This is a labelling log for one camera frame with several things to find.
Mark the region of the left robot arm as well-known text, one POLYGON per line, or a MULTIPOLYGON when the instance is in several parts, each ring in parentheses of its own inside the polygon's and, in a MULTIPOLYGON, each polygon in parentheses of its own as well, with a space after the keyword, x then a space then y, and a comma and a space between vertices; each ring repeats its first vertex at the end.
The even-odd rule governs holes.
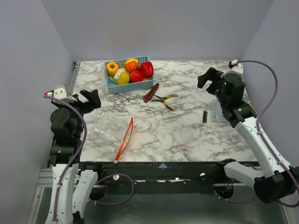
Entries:
POLYGON ((47 224, 83 224, 93 186, 103 181, 103 172, 97 168, 79 170, 87 137, 84 115, 101 107, 98 90, 81 90, 80 94, 85 102, 77 94, 67 94, 63 87, 44 95, 57 107, 50 116, 54 134, 49 161, 53 184, 47 224))

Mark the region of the clear zip top bag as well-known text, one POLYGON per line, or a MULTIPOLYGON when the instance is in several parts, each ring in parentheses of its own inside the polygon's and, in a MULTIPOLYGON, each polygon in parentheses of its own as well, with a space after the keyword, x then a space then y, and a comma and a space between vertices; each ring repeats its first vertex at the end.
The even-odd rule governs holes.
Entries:
POLYGON ((87 138, 80 160, 118 163, 132 138, 134 118, 101 113, 85 120, 87 138))

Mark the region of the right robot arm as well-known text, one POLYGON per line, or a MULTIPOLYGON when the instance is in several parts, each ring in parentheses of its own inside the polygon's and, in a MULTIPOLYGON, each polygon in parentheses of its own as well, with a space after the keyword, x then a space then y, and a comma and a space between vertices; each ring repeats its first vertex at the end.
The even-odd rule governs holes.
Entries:
POLYGON ((245 83, 241 75, 242 69, 223 73, 210 67, 198 77, 197 87, 203 88, 211 81, 207 92, 217 97, 223 117, 247 142, 261 171, 226 159, 220 161, 215 178, 221 183, 235 179, 251 187, 263 203, 271 203, 297 190, 299 168, 285 161, 264 133, 253 108, 243 100, 245 83))

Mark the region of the yellow lemon back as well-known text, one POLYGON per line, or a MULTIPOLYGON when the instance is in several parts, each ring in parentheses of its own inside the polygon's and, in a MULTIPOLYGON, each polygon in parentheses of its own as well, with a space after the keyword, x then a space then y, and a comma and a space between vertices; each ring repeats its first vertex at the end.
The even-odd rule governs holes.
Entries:
POLYGON ((128 60, 125 62, 125 64, 128 64, 128 63, 130 63, 130 62, 136 62, 136 63, 138 64, 138 63, 139 63, 139 60, 136 59, 136 58, 130 58, 130 59, 128 59, 128 60))

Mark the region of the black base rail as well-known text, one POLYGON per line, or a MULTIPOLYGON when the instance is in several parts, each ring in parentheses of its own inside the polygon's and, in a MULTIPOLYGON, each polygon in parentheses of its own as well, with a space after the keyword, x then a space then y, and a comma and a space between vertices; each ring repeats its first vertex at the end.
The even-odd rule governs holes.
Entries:
POLYGON ((230 181, 219 162, 112 162, 86 161, 79 169, 98 173, 93 194, 212 194, 214 185, 226 186, 230 181))

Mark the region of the orange pumpkin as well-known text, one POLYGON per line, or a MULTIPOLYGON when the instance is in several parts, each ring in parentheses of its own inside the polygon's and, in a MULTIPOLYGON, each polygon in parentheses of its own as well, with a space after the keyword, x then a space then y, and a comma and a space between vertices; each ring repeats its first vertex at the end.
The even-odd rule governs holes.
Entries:
POLYGON ((125 70, 128 73, 131 73, 139 68, 138 63, 136 61, 131 61, 125 64, 125 70))

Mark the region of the clear plastic parts box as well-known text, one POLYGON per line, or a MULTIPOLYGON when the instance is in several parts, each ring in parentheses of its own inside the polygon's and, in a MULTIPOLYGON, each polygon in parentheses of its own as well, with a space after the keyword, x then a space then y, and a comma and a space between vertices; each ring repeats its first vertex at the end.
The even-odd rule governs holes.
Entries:
POLYGON ((211 116, 213 122, 221 123, 227 121, 222 114, 221 105, 216 99, 212 100, 211 102, 211 112, 212 112, 211 116))

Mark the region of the yellow lemon front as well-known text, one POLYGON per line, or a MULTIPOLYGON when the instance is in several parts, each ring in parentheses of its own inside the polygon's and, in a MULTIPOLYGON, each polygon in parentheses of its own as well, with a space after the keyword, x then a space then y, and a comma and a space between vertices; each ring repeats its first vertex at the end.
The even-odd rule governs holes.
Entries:
POLYGON ((122 73, 119 75, 118 85, 128 84, 129 81, 130 81, 130 75, 129 75, 129 73, 122 72, 122 73))

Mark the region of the blue plastic basket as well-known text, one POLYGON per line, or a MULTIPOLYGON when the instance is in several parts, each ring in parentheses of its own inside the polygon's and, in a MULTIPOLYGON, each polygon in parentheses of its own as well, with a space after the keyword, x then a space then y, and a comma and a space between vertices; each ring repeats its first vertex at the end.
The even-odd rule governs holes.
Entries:
MULTIPOLYGON (((150 61, 150 58, 148 56, 140 56, 140 57, 136 57, 136 59, 139 61, 139 64, 150 61)), ((116 62, 116 64, 120 68, 121 66, 125 65, 125 62, 127 60, 128 60, 128 58, 115 60, 114 62, 116 62)), ((113 82, 110 79, 110 75, 106 70, 106 66, 109 62, 111 62, 111 61, 104 61, 103 71, 104 71, 104 76, 105 76, 105 85, 111 94, 152 88, 153 83, 156 78, 155 75, 153 75, 151 80, 141 81, 141 82, 136 82, 136 83, 129 83, 129 84, 124 84, 124 85, 118 85, 117 83, 113 82)))

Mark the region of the white cauliflower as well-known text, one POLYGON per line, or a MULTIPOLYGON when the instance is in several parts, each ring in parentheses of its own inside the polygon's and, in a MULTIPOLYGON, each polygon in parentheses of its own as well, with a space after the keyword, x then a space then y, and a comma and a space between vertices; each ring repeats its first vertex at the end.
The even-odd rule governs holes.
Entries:
POLYGON ((118 81, 122 72, 126 72, 126 70, 124 68, 118 69, 114 75, 114 80, 118 81))

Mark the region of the yellow lemon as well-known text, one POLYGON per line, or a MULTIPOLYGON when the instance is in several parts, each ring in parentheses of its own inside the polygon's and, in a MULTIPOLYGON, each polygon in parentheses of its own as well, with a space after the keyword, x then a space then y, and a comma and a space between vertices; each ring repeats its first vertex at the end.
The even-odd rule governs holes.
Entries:
POLYGON ((130 81, 130 75, 129 75, 129 73, 122 72, 122 73, 119 75, 118 85, 128 84, 129 81, 130 81))
POLYGON ((125 64, 128 64, 128 63, 130 63, 130 62, 136 62, 136 63, 138 64, 138 63, 139 63, 139 60, 136 59, 136 58, 130 58, 130 59, 128 59, 128 60, 125 62, 125 64))

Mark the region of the yellow bell pepper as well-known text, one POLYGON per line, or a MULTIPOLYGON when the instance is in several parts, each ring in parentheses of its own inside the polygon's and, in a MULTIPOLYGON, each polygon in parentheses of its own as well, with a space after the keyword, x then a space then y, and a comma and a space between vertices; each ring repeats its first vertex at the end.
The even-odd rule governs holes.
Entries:
POLYGON ((116 74, 116 72, 118 71, 118 69, 119 69, 119 67, 118 67, 118 64, 116 62, 109 62, 106 65, 106 71, 112 77, 116 74))

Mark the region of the black bit holder strip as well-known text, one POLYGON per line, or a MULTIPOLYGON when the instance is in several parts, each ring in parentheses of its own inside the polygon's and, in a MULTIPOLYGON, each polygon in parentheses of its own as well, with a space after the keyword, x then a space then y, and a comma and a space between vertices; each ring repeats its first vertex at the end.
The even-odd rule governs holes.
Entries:
POLYGON ((202 122, 203 123, 207 122, 207 117, 208 117, 208 112, 207 111, 203 111, 203 117, 202 117, 202 122))

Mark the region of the red bell pepper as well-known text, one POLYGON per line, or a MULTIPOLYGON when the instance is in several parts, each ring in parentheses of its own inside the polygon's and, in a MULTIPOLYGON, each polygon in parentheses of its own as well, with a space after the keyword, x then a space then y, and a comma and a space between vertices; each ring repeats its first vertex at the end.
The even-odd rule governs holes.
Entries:
POLYGON ((151 62, 144 62, 140 66, 140 71, 144 78, 152 78, 154 74, 154 68, 151 62))

